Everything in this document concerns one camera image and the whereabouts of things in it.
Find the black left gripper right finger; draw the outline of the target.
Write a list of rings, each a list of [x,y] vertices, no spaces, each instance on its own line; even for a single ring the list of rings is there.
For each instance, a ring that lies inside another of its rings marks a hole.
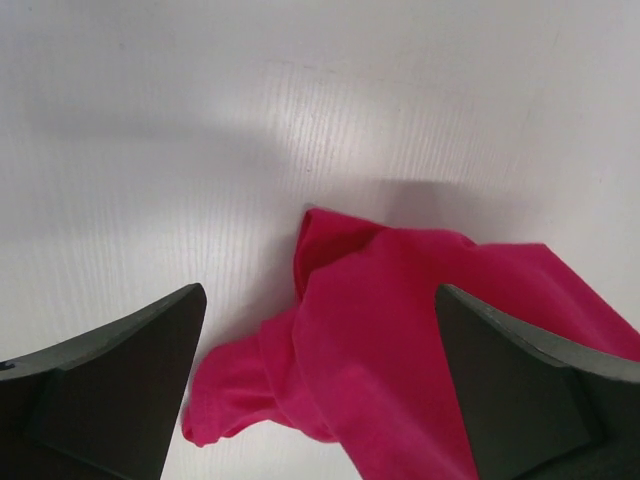
[[[636,479],[639,365],[443,285],[435,309],[482,479]]]

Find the pink t shirt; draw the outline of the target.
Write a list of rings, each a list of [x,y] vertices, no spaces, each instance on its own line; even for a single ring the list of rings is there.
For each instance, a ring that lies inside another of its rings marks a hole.
[[[313,208],[295,305],[199,365],[182,432],[206,446],[261,422],[339,443],[365,479],[477,472],[435,312],[452,284],[500,311],[629,360],[638,332],[542,244],[476,244]]]

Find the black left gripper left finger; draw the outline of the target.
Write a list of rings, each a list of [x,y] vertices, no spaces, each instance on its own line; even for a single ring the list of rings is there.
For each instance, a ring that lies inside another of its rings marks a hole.
[[[4,479],[158,479],[207,305],[186,285],[1,364]]]

